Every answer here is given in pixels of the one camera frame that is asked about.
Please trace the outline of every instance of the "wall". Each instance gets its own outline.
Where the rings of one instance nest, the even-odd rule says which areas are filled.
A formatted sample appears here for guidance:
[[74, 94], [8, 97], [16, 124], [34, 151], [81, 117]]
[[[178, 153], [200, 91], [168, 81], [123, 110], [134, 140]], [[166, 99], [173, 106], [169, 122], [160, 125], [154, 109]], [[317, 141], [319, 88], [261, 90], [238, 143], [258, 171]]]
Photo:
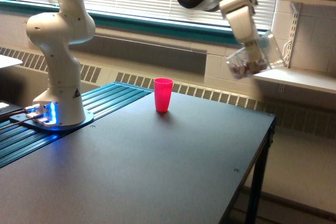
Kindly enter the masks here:
[[[336, 21], [332, 17], [333, 12], [336, 8], [302, 7], [292, 67], [336, 73], [333, 43]], [[281, 48], [289, 37], [292, 16], [290, 4], [279, 1], [272, 30]], [[28, 17], [0, 12], [0, 46], [38, 50], [26, 37]], [[98, 27], [92, 41], [74, 46], [72, 50], [79, 59], [151, 76], [167, 76], [258, 99], [276, 98], [293, 104], [336, 110], [335, 95], [288, 86], [280, 92], [277, 84], [254, 79], [234, 80], [225, 63], [226, 57], [237, 50], [233, 45]], [[336, 183], [334, 150], [334, 140], [294, 130], [279, 130], [269, 155], [264, 191], [336, 213], [333, 200], [336, 197], [333, 189]]]
[[[289, 38], [292, 13], [289, 2], [278, 1], [273, 31], [280, 45]], [[335, 14], [335, 7], [302, 5], [290, 63], [292, 68], [336, 75]]]

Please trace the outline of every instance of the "white shelf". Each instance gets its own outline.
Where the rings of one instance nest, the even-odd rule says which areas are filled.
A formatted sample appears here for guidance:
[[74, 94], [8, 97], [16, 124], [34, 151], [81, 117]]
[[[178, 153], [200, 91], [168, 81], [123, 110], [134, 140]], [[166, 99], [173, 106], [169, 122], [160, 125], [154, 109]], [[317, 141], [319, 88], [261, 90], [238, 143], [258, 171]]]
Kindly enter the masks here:
[[336, 1], [328, 0], [281, 0], [281, 1], [290, 1], [297, 4], [306, 4], [306, 5], [320, 5], [320, 6], [335, 6]]
[[336, 77], [288, 68], [268, 70], [255, 79], [336, 94]]
[[0, 68], [7, 68], [7, 67], [15, 66], [15, 65], [20, 65], [20, 64], [22, 64], [22, 61], [18, 59], [0, 55]]

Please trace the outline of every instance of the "cable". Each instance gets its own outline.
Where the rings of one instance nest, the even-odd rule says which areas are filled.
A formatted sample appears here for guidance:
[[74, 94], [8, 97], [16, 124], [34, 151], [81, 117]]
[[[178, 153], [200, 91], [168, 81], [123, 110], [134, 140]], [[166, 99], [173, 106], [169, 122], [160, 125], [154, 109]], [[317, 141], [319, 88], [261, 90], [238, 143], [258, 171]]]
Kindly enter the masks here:
[[6, 114], [3, 114], [0, 116], [0, 121], [2, 121], [3, 119], [7, 119], [13, 115], [17, 115], [17, 114], [21, 114], [21, 113], [25, 113], [26, 110], [19, 110], [19, 111], [14, 111], [14, 112], [9, 112], [9, 113], [6, 113]]
[[13, 123], [11, 125], [8, 125], [6, 127], [3, 127], [0, 129], [0, 131], [3, 131], [3, 130], [6, 130], [6, 129], [9, 129], [9, 128], [12, 128], [14, 126], [17, 126], [17, 125], [21, 125], [23, 124], [24, 122], [27, 122], [29, 120], [33, 120], [33, 119], [38, 119], [38, 118], [43, 118], [45, 117], [46, 115], [45, 114], [41, 114], [41, 115], [36, 115], [36, 116], [33, 116], [32, 118], [27, 118], [27, 119], [24, 119], [23, 121], [20, 121], [20, 122], [17, 122], [17, 123]]

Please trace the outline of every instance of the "window sill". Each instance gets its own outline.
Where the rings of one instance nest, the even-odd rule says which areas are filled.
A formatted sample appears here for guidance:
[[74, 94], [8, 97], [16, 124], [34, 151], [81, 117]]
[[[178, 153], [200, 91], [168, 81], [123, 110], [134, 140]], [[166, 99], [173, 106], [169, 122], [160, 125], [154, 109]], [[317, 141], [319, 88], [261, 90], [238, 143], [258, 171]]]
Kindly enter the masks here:
[[[1, 0], [2, 10], [10, 12], [38, 14], [42, 12], [58, 12], [56, 6], [35, 4], [28, 2]], [[97, 26], [130, 30], [135, 33], [148, 33], [161, 36], [174, 37], [195, 42], [237, 44], [230, 28], [212, 27], [205, 25], [191, 25], [182, 22], [168, 22], [153, 18], [140, 18], [135, 16], [111, 14], [88, 10]]]

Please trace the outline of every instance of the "red plastic cup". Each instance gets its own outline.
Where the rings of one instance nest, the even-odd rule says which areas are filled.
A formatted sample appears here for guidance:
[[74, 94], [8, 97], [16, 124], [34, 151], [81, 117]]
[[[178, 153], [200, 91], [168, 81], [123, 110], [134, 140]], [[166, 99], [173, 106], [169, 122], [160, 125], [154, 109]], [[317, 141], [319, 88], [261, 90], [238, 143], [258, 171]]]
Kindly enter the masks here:
[[173, 80], [156, 78], [154, 80], [155, 107], [158, 112], [167, 112], [172, 95]]

